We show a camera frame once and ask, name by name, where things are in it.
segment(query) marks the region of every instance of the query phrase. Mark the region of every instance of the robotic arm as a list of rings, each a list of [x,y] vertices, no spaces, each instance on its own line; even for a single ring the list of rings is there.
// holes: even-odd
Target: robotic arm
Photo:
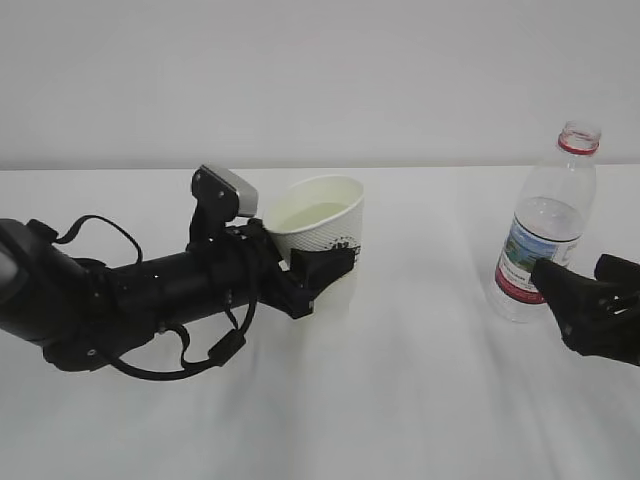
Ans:
[[[0,219],[0,329],[42,348],[64,371],[111,365],[145,380],[178,380],[224,365],[245,344],[258,302],[291,318],[313,312],[315,298],[353,269],[356,252],[293,250],[289,270],[256,214],[256,190],[228,170],[201,167],[191,190],[197,206],[185,252],[143,261],[135,240],[98,216],[79,219],[63,237],[41,222]],[[227,226],[236,217],[246,225]],[[132,265],[109,268],[93,259],[70,258],[66,244],[84,222],[103,220],[136,247]],[[249,305],[240,324],[232,309]],[[201,362],[187,362],[185,324],[225,312],[229,332]],[[150,372],[120,357],[172,331],[183,344],[182,370]]]
[[[640,265],[603,255],[595,278],[544,259],[531,275],[567,347],[584,356],[640,365]]]

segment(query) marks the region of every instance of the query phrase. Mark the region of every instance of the plastic water bottle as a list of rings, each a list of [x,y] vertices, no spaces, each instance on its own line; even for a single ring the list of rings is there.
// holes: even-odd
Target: plastic water bottle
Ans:
[[[595,197],[593,155],[599,142],[598,128],[568,122],[555,154],[527,178],[489,288],[489,299],[503,317],[524,323],[546,310],[531,271],[539,258],[569,264]]]

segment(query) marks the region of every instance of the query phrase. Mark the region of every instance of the bottle label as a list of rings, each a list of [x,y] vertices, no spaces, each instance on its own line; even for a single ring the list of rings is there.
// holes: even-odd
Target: bottle label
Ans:
[[[505,294],[519,302],[544,303],[544,298],[531,283],[536,260],[547,258],[566,267],[578,240],[579,237],[559,242],[539,237],[514,218],[496,267],[496,283]]]

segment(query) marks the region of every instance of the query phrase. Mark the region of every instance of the white paper cup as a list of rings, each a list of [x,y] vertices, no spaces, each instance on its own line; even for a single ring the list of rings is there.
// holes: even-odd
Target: white paper cup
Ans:
[[[266,211],[263,221],[282,257],[306,251],[360,248],[364,186],[342,175],[315,177],[293,185]]]

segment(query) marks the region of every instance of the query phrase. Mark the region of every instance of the white table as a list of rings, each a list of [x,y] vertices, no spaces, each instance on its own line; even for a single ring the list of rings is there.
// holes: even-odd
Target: white table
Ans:
[[[265,206],[326,170],[244,170]],[[117,220],[147,258],[182,250],[191,171],[1,172],[2,216],[60,231]],[[258,310],[227,366],[173,384],[110,368],[58,372],[0,334],[0,469],[18,479],[637,479],[640,369],[567,350],[549,315],[515,325],[487,305],[524,167],[343,171],[367,189],[351,302],[293,323]],[[640,166],[600,167],[574,267],[640,259]],[[400,221],[400,214],[405,221]],[[134,259],[107,226],[65,251]],[[199,359],[223,316],[191,326]],[[165,335],[127,359],[177,366]]]

